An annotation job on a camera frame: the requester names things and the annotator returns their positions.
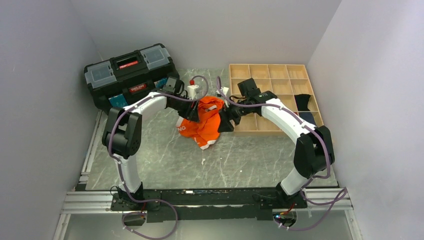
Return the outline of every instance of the gray wall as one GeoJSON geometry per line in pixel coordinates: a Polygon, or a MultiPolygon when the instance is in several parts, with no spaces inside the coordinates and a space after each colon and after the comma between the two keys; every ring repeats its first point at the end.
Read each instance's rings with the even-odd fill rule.
{"type": "Polygon", "coordinates": [[[306,64],[341,0],[71,0],[104,59],[155,43],[181,68],[306,64]]]}
{"type": "Polygon", "coordinates": [[[99,60],[68,0],[1,1],[1,239],[53,237],[97,114],[81,73],[99,60]]]}
{"type": "Polygon", "coordinates": [[[424,2],[343,0],[307,69],[365,240],[424,239],[424,2]]]}

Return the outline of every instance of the wooden organizer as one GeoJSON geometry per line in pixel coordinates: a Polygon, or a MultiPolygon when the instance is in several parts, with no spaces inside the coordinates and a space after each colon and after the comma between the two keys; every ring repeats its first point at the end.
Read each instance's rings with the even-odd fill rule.
{"type": "MultiPolygon", "coordinates": [[[[230,64],[229,76],[231,95],[241,97],[237,84],[253,78],[261,92],[273,92],[287,108],[298,115],[295,95],[311,95],[307,107],[312,113],[316,125],[318,127],[323,125],[305,65],[230,64]]],[[[243,116],[240,124],[234,127],[234,134],[237,136],[286,135],[274,123],[257,114],[243,116]]]]}

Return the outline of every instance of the marble tabletop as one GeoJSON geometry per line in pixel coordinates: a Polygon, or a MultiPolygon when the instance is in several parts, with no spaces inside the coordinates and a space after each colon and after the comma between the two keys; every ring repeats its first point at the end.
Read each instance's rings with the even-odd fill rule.
{"type": "MultiPolygon", "coordinates": [[[[221,76],[223,86],[229,85],[227,68],[178,72],[186,83],[195,75],[205,76],[210,95],[215,95],[217,76],[221,76]]],[[[178,114],[172,109],[143,119],[141,146],[136,156],[145,189],[274,187],[293,168],[295,144],[286,136],[233,136],[225,132],[214,145],[201,150],[192,139],[179,134],[175,127],[177,119],[178,114]]],[[[102,119],[98,134],[103,134],[104,126],[102,119]]],[[[98,144],[87,190],[109,190],[118,183],[114,161],[106,147],[98,144]]],[[[310,186],[337,186],[331,172],[330,178],[315,179],[310,186]]]]}

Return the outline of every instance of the robotic arm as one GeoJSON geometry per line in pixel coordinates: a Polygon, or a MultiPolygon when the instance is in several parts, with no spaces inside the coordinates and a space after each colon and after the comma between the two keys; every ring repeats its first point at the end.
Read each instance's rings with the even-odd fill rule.
{"type": "MultiPolygon", "coordinates": [[[[252,78],[240,82],[238,87],[245,99],[239,100],[238,104],[226,102],[226,105],[219,112],[221,122],[218,131],[232,132],[234,131],[233,123],[238,125],[242,116],[256,113],[276,124],[290,137],[296,144],[293,160],[294,168],[276,186],[278,201],[287,203],[299,194],[301,188],[314,174],[326,168],[325,152],[328,154],[329,163],[334,162],[330,131],[325,126],[316,127],[301,119],[290,111],[271,91],[261,92],[252,78]],[[320,136],[324,144],[319,142],[316,135],[311,132],[312,130],[315,131],[314,134],[320,136]]],[[[181,98],[179,93],[183,92],[182,88],[184,88],[184,84],[181,80],[169,77],[163,89],[150,92],[141,101],[141,104],[136,105],[135,103],[125,108],[113,107],[109,112],[102,137],[102,143],[105,146],[109,146],[112,129],[119,116],[126,110],[133,109],[119,121],[120,127],[116,129],[112,138],[111,152],[120,160],[120,162],[115,161],[117,169],[121,171],[120,175],[123,176],[127,188],[135,199],[143,199],[143,184],[137,172],[135,159],[135,154],[141,144],[142,119],[147,119],[162,109],[172,108],[178,112],[178,115],[187,120],[195,122],[199,120],[198,101],[185,101],[184,99],[188,99],[188,96],[181,98]]],[[[220,93],[228,96],[228,88],[222,87],[220,90],[220,93]]],[[[130,198],[126,196],[123,183],[119,184],[119,188],[118,194],[131,202],[130,198]]]]}

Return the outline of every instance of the black toolbox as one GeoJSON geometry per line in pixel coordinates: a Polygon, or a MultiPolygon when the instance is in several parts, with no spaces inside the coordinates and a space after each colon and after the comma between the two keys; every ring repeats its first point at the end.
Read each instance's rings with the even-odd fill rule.
{"type": "Polygon", "coordinates": [[[109,114],[112,107],[125,107],[161,88],[168,76],[180,78],[164,45],[135,50],[90,64],[84,68],[94,105],[109,114]]]}

